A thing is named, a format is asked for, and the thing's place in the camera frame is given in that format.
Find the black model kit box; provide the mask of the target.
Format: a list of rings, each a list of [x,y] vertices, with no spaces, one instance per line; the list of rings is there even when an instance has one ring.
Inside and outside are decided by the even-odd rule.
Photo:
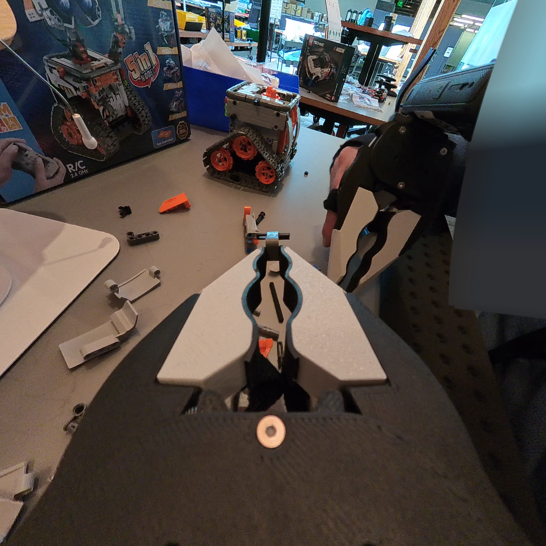
[[[336,103],[355,54],[355,48],[306,34],[297,75],[301,88]]]

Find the black support pole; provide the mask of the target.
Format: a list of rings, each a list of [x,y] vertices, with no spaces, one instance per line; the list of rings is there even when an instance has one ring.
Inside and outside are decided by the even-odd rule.
[[[257,62],[264,63],[268,50],[271,0],[262,0],[260,6]]]

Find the wooden background table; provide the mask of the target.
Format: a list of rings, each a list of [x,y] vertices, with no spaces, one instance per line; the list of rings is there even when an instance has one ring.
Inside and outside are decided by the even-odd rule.
[[[299,95],[303,126],[342,139],[348,134],[365,134],[370,128],[386,123],[395,112],[396,100],[390,97],[378,112],[355,106],[352,101],[329,102],[303,88],[299,89]]]

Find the grey block piece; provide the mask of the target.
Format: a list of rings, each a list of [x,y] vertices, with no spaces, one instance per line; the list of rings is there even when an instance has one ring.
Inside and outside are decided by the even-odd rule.
[[[131,302],[126,301],[105,324],[60,344],[59,349],[67,367],[72,369],[118,347],[130,337],[137,321],[136,309]]]

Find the person's right hand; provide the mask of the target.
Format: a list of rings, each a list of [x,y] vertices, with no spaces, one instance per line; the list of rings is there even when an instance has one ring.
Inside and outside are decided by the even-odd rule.
[[[339,187],[345,171],[351,166],[358,153],[358,148],[346,146],[339,150],[334,162],[330,168],[329,189],[333,190]],[[326,217],[322,228],[323,246],[328,248],[331,245],[331,234],[335,227],[337,215],[331,210],[326,211]]]

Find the white plastic bags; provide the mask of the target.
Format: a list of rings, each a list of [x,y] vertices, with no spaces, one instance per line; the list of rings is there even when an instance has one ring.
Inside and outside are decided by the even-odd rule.
[[[256,84],[278,84],[278,78],[266,76],[244,59],[236,57],[216,30],[211,29],[207,37],[199,43],[181,46],[182,61],[185,67],[214,74],[251,81]]]

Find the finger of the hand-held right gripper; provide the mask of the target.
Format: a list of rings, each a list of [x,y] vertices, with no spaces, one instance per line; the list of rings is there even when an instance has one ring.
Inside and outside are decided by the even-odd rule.
[[[378,213],[371,229],[375,239],[351,276],[347,292],[355,291],[361,284],[375,278],[394,262],[420,220],[421,216],[411,210]]]
[[[328,262],[328,278],[340,285],[346,276],[348,264],[357,253],[364,228],[375,218],[379,210],[373,193],[358,188],[340,229],[331,236]]]

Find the grey curved panel piece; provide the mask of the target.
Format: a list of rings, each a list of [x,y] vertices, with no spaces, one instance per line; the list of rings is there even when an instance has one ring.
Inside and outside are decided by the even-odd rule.
[[[34,483],[28,461],[1,470],[1,500],[17,501],[33,490]]]
[[[104,286],[118,299],[133,303],[161,284],[159,276],[160,269],[152,266],[121,283],[107,280]]]

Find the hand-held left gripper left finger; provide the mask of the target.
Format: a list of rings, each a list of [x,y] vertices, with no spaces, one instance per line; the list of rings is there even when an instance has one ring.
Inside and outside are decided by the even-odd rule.
[[[205,287],[157,374],[161,384],[211,390],[223,398],[245,384],[245,362],[257,348],[259,250]]]

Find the dark high table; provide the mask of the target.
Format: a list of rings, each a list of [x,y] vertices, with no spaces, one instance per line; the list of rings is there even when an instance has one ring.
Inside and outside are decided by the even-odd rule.
[[[381,48],[384,46],[415,44],[421,45],[422,40],[415,37],[408,37],[387,31],[379,31],[369,26],[361,26],[349,21],[341,21],[341,26],[348,30],[349,45],[352,45],[355,38],[369,43],[370,47],[366,54],[363,68],[358,77],[361,85],[368,86],[376,69]]]

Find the wooden support post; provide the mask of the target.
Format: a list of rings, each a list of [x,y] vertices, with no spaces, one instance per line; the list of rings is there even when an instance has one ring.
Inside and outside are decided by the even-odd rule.
[[[420,2],[419,9],[410,30],[413,37],[418,39],[421,37],[422,32],[425,29],[425,24],[429,20],[435,4],[436,1]],[[429,29],[426,32],[423,43],[419,46],[417,57],[414,60],[412,69],[415,69],[419,65],[419,63],[425,58],[425,54],[430,48],[437,49],[459,4],[460,1],[440,1],[440,5],[435,12]],[[395,80],[398,84],[401,82],[401,79],[409,64],[412,55],[410,51],[411,47],[412,45],[404,46],[402,60],[399,63],[395,74]]]

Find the white book stand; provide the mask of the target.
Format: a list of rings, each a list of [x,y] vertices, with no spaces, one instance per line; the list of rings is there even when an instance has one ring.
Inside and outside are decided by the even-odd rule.
[[[1,83],[4,106],[18,118],[1,137],[1,188],[18,200],[62,184],[64,164],[43,154]],[[1,208],[2,375],[118,253],[111,234]]]

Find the blue toy cardboard box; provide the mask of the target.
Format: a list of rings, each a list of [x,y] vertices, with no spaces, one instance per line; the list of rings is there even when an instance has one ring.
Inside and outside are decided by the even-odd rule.
[[[1,203],[191,134],[174,1],[1,1]]]

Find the tracked toy robot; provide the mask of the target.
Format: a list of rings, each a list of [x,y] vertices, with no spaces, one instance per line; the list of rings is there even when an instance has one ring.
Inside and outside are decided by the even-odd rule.
[[[244,81],[226,91],[229,134],[203,154],[214,178],[273,192],[297,153],[300,95]]]

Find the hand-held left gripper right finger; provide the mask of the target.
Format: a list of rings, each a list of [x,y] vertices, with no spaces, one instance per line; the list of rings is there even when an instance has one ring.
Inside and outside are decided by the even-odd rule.
[[[384,384],[386,373],[345,291],[289,247],[281,247],[286,288],[295,289],[287,341],[296,380],[310,395]]]

